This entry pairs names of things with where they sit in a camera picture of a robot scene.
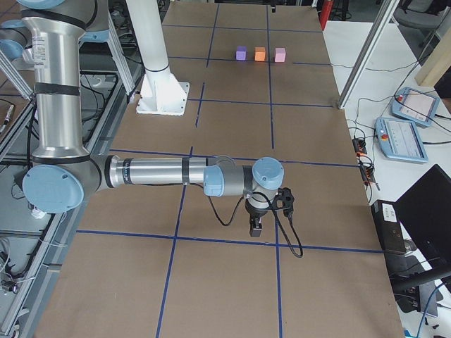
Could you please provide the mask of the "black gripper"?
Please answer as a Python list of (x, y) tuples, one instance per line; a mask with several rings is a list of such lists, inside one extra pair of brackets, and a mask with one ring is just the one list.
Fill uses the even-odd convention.
[(251, 205), (249, 201), (246, 201), (245, 209), (249, 214), (249, 235), (251, 237), (260, 237), (262, 231), (261, 218), (267, 214), (268, 206), (257, 208)]

